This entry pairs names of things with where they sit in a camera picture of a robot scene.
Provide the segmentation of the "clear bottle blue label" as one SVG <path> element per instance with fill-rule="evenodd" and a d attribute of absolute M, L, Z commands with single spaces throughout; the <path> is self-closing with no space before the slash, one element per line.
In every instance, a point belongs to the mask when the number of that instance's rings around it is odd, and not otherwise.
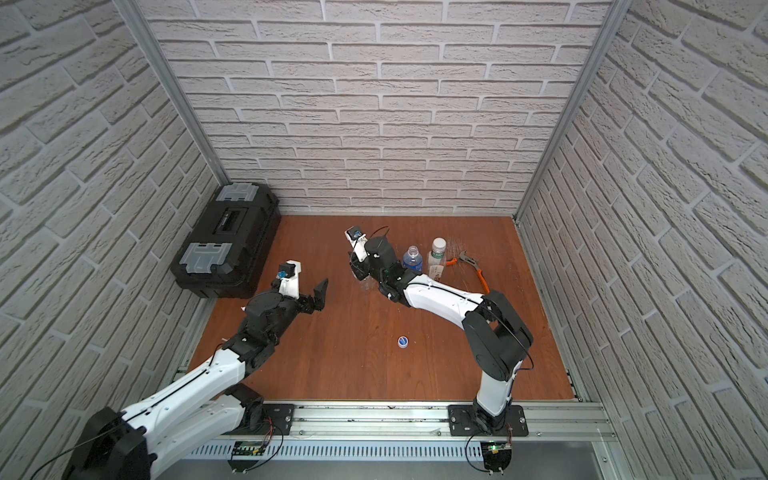
<path fill-rule="evenodd" d="M 411 270 L 421 273 L 423 270 L 423 257 L 416 245 L 408 247 L 407 251 L 403 255 L 403 265 Z"/>

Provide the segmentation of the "grey white bottle cap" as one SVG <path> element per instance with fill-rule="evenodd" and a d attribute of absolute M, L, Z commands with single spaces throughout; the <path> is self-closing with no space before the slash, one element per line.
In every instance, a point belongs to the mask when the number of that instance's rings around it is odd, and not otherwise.
<path fill-rule="evenodd" d="M 432 250 L 437 253 L 444 253 L 447 248 L 447 242 L 444 238 L 437 237 L 432 242 Z"/>

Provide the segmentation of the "clear labelled bottle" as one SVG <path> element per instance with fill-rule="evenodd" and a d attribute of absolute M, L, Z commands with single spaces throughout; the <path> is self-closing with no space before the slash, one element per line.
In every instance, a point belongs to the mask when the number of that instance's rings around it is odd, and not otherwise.
<path fill-rule="evenodd" d="M 364 292 L 371 292 L 378 290 L 378 282 L 371 276 L 366 277 L 359 284 L 360 290 Z"/>

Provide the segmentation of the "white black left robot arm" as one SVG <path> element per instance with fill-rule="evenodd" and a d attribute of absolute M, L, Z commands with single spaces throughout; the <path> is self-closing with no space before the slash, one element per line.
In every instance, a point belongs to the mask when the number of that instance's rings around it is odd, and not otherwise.
<path fill-rule="evenodd" d="M 201 365 L 120 411 L 95 413 L 72 451 L 65 479 L 154 479 L 195 448 L 242 426 L 263 427 L 262 397 L 243 381 L 275 352 L 300 314 L 325 306 L 328 283 L 310 295 L 279 278 L 245 307 L 238 331 Z"/>

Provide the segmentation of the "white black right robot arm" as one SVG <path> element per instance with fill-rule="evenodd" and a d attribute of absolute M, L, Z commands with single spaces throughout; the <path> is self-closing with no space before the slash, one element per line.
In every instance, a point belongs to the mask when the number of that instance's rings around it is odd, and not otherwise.
<path fill-rule="evenodd" d="M 352 247 L 350 267 L 357 279 L 373 278 L 392 302 L 428 311 L 460 327 L 482 370 L 473 401 L 475 417 L 498 427 L 510 406 L 514 380 L 529 358 L 530 330 L 498 291 L 470 293 L 444 285 L 404 266 L 385 236 L 369 239 L 357 226 L 345 232 Z"/>

